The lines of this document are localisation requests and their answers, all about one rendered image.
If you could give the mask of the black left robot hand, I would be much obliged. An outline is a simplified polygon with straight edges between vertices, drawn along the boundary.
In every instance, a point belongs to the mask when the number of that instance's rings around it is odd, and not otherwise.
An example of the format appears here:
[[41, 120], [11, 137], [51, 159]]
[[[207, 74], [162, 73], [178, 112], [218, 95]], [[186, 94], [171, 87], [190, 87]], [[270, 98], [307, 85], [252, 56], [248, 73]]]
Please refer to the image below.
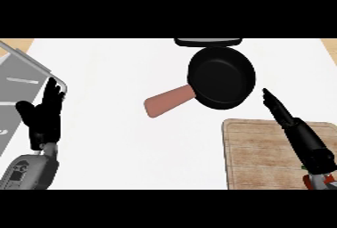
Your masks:
[[29, 148], [39, 151], [45, 143], [57, 143], [60, 139], [60, 110], [65, 93], [56, 80], [50, 77], [41, 103], [32, 105], [26, 101], [16, 102], [16, 110], [22, 122], [29, 128]]

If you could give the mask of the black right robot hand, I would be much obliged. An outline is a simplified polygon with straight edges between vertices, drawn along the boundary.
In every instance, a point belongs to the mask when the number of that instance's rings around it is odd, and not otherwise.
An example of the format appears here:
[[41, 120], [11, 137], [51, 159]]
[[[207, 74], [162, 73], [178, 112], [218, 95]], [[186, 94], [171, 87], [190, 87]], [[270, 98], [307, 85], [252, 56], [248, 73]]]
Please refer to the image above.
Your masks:
[[263, 104], [282, 127], [285, 137], [307, 172], [328, 174], [337, 170], [334, 155], [307, 123], [295, 118], [267, 89], [263, 89]]

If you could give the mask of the wooden cutting board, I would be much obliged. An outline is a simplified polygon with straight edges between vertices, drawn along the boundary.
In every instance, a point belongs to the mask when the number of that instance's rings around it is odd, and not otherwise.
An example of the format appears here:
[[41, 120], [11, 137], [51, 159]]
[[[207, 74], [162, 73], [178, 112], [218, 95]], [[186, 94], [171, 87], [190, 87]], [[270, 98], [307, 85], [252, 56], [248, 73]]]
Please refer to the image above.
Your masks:
[[229, 190], [304, 190], [307, 171], [273, 120], [223, 121], [223, 157]]

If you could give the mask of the black appliance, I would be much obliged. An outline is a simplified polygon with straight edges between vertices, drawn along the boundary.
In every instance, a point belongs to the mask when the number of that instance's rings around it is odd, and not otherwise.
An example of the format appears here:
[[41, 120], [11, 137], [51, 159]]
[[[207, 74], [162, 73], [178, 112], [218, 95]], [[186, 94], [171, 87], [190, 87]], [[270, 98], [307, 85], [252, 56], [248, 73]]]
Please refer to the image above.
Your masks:
[[241, 38], [175, 38], [174, 43], [186, 47], [211, 47], [239, 45]]

